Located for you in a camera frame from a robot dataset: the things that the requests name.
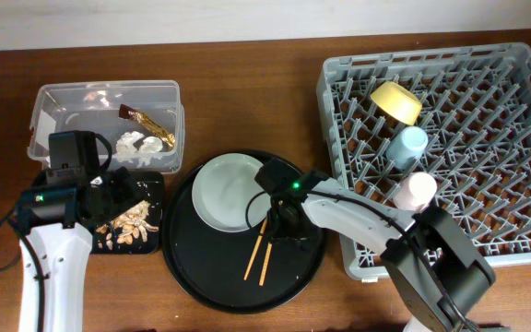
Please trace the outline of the wooden chopstick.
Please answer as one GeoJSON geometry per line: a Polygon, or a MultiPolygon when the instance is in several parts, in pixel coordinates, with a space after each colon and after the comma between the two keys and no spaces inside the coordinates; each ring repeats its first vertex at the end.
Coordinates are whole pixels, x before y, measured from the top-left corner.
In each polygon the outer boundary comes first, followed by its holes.
{"type": "Polygon", "coordinates": [[[265,284],[266,273],[267,273],[267,270],[268,270],[268,267],[269,267],[269,261],[270,261],[272,248],[273,248],[273,244],[268,242],[267,246],[266,246],[266,250],[265,250],[265,258],[264,258],[264,262],[263,262],[262,270],[261,270],[261,274],[260,274],[260,279],[259,279],[259,286],[260,287],[263,287],[264,284],[265,284]]]}
{"type": "Polygon", "coordinates": [[[264,233],[266,231],[266,227],[267,227],[267,223],[268,223],[268,217],[266,217],[262,223],[262,226],[261,226],[261,229],[260,229],[260,232],[256,238],[256,241],[255,241],[255,244],[254,244],[254,249],[252,251],[252,254],[250,256],[250,259],[249,259],[249,262],[248,262],[248,265],[247,265],[247,268],[245,270],[245,273],[244,273],[244,276],[243,276],[243,280],[247,280],[248,277],[249,277],[249,274],[251,272],[251,269],[253,267],[253,264],[254,264],[254,260],[255,260],[255,257],[257,255],[257,252],[258,252],[258,249],[259,249],[259,246],[262,242],[262,239],[264,237],[264,233]]]}

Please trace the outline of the white paper napkin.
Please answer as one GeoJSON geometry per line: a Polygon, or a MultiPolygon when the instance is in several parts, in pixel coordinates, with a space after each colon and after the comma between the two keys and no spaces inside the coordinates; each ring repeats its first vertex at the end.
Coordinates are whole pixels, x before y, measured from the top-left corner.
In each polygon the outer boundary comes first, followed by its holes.
{"type": "Polygon", "coordinates": [[[117,140],[114,158],[118,162],[129,162],[137,168],[150,164],[151,157],[142,157],[142,154],[155,154],[163,150],[163,142],[155,136],[132,131],[121,135],[117,140]]]}

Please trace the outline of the grey round plate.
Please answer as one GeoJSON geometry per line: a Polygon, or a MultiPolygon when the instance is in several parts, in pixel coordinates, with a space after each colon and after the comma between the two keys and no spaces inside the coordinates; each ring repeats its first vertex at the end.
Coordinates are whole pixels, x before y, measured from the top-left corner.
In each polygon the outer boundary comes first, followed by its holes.
{"type": "Polygon", "coordinates": [[[242,153],[217,156],[202,166],[193,180],[195,211],[209,227],[223,232],[242,232],[255,227],[270,209],[269,196],[254,177],[264,165],[242,153]]]}

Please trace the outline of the peanut shells and rice scraps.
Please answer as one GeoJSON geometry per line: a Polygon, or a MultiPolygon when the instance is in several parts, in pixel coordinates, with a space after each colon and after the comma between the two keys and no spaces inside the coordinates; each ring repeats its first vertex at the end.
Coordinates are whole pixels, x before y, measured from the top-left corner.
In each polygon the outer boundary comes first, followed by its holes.
{"type": "Polygon", "coordinates": [[[143,255],[156,250],[163,192],[157,183],[139,182],[137,185],[142,200],[95,230],[94,254],[143,255]]]}

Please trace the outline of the gold foil snack wrapper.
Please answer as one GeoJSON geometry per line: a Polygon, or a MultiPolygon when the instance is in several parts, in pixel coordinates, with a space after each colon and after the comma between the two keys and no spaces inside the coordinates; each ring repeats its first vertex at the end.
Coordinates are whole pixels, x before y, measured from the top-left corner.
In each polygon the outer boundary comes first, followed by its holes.
{"type": "Polygon", "coordinates": [[[119,117],[142,125],[151,134],[158,137],[163,143],[165,143],[169,150],[172,150],[175,147],[176,138],[174,133],[155,123],[145,113],[142,113],[127,105],[121,104],[119,108],[119,117]]]}

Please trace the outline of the pink plastic cup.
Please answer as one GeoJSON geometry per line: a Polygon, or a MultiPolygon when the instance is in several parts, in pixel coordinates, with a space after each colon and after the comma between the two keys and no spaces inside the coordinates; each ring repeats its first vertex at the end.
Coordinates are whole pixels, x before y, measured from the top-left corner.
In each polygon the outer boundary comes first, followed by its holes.
{"type": "Polygon", "coordinates": [[[421,212],[437,192],[436,180],[426,172],[413,172],[400,184],[393,197],[394,205],[403,210],[421,212]]]}

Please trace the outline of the blue plastic cup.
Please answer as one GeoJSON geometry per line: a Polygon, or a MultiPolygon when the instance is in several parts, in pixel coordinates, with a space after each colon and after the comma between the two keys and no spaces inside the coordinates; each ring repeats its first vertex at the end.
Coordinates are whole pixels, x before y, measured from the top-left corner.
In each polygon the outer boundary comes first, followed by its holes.
{"type": "Polygon", "coordinates": [[[390,142],[385,156],[397,169],[404,170],[423,155],[428,143],[428,135],[423,129],[408,126],[390,142]]]}

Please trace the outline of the yellow bowl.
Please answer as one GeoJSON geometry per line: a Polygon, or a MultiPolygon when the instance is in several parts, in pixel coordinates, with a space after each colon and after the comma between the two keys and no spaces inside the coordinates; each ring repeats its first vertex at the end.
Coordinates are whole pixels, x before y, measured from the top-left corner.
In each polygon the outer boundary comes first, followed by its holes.
{"type": "Polygon", "coordinates": [[[371,100],[405,125],[414,125],[422,109],[421,101],[412,92],[393,81],[384,82],[371,94],[371,100]]]}

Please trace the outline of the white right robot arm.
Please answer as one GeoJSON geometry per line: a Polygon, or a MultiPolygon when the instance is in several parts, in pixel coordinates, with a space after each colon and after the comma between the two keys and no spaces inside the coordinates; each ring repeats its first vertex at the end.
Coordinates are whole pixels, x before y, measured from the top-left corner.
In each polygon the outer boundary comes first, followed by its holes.
{"type": "Polygon", "coordinates": [[[478,330],[467,313],[495,283],[493,268],[444,209],[388,207],[349,191],[323,172],[297,173],[280,160],[255,181],[268,194],[275,242],[303,242],[328,229],[380,256],[412,314],[409,328],[478,330]]]}

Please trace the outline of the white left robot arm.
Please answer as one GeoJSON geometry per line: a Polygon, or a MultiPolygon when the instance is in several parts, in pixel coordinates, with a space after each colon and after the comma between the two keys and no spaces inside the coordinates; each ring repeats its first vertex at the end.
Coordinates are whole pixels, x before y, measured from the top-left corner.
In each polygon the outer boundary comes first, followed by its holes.
{"type": "Polygon", "coordinates": [[[100,134],[68,131],[49,136],[50,168],[16,204],[22,300],[19,330],[79,331],[85,276],[94,233],[138,204],[143,194],[126,168],[99,159],[100,134]]]}

